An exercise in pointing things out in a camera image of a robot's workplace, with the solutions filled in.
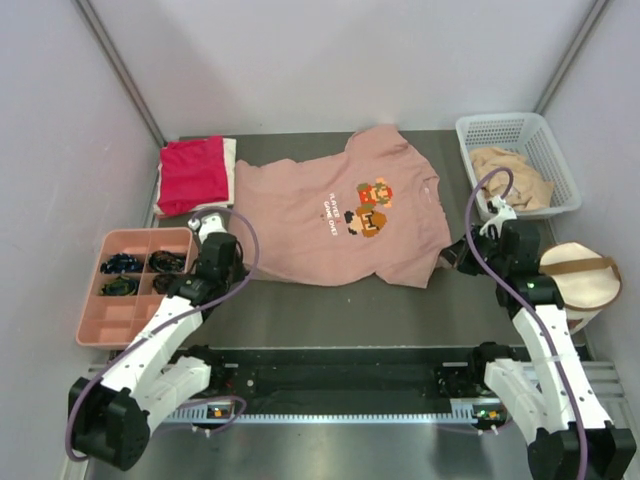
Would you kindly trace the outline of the pink printed t shirt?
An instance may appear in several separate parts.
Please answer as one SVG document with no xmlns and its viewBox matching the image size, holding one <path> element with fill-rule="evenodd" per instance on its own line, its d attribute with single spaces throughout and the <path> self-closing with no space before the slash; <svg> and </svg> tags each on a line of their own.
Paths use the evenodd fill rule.
<svg viewBox="0 0 640 480">
<path fill-rule="evenodd" d="M 397 128 L 377 126 L 338 154 L 238 161 L 228 230 L 266 279 L 342 286 L 376 275 L 424 288 L 452 243 L 438 187 Z"/>
</svg>

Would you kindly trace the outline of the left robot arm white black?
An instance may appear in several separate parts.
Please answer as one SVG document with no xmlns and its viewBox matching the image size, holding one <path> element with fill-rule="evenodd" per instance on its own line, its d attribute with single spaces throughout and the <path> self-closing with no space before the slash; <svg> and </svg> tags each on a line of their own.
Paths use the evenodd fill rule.
<svg viewBox="0 0 640 480">
<path fill-rule="evenodd" d="M 225 207 L 195 213 L 189 227 L 198 240 L 193 269 L 168 289 L 134 340 L 93 378 L 79 378 L 69 391 L 64 447 L 72 462 L 98 459 L 122 471 L 132 468 L 162 422 L 191 396 L 216 396 L 225 370 L 187 356 L 170 362 L 205 314 L 248 285 L 252 269 L 224 226 Z"/>
</svg>

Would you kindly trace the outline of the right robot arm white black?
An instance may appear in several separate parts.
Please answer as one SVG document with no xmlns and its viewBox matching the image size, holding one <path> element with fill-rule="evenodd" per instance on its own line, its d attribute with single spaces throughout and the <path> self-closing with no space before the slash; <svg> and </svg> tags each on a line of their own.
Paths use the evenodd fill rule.
<svg viewBox="0 0 640 480">
<path fill-rule="evenodd" d="M 637 444 L 596 395 L 569 333 L 554 280 L 539 271 L 540 236 L 507 202 L 489 202 L 491 218 L 466 226 L 456 268 L 486 274 L 521 336 L 530 360 L 496 342 L 475 347 L 466 380 L 476 394 L 495 394 L 527 445 L 534 479 L 621 479 Z"/>
</svg>

